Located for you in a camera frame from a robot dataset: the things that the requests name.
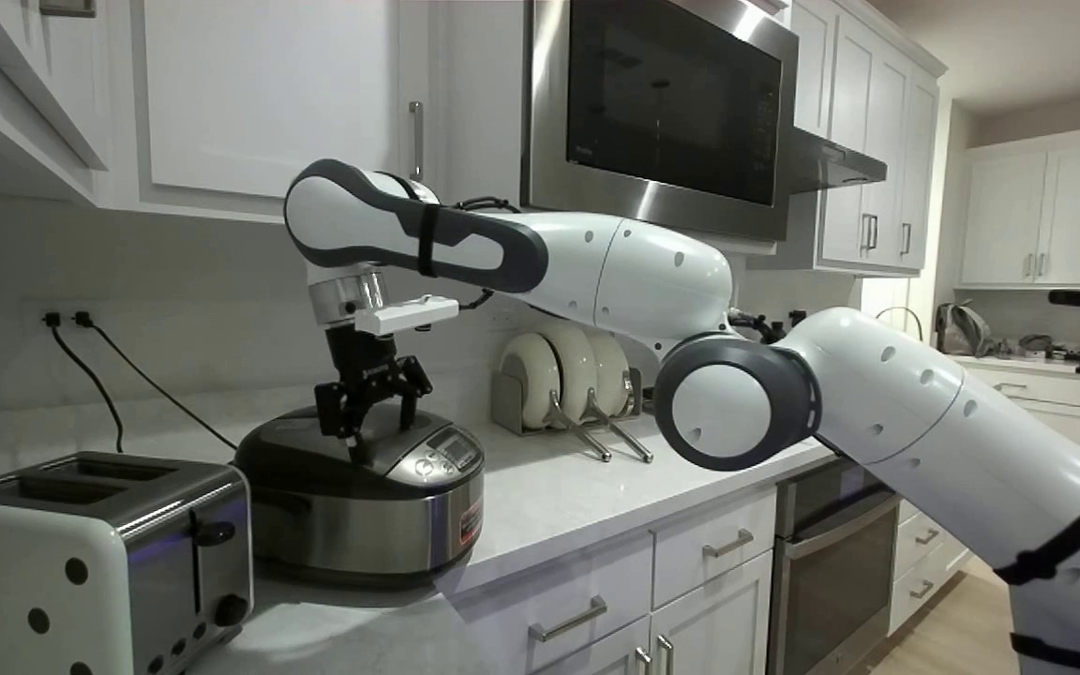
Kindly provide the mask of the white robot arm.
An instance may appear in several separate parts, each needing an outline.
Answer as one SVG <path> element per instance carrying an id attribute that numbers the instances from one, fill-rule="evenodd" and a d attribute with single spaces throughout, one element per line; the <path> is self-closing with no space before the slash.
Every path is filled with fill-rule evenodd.
<path id="1" fill-rule="evenodd" d="M 732 261 L 674 229 L 589 208 L 456 208 L 324 156 L 281 197 L 315 267 L 401 267 L 644 344 L 664 442 L 734 472 L 815 438 L 974 549 L 1011 599 L 1024 675 L 1080 675 L 1080 444 L 987 378 L 862 312 L 760 344 L 729 324 Z"/>

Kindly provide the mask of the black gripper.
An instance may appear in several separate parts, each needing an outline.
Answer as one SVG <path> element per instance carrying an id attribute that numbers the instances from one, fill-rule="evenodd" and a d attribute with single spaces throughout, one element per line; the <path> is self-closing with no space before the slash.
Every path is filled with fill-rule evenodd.
<path id="1" fill-rule="evenodd" d="M 326 329 L 337 383 L 315 386 L 315 414 L 324 436 L 347 436 L 347 406 L 401 398 L 401 426 L 415 421 L 415 399 L 432 394 L 432 378 L 415 354 L 401 354 L 390 336 L 356 324 Z"/>

